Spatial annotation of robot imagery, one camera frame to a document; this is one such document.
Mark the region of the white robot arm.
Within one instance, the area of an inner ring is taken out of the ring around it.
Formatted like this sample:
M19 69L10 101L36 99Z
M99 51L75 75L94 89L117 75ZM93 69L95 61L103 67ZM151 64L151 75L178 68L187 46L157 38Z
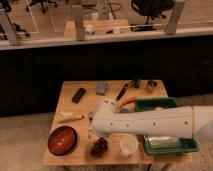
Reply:
M213 141L213 106L118 113L117 103L105 98L100 102L91 126L99 137L124 133Z

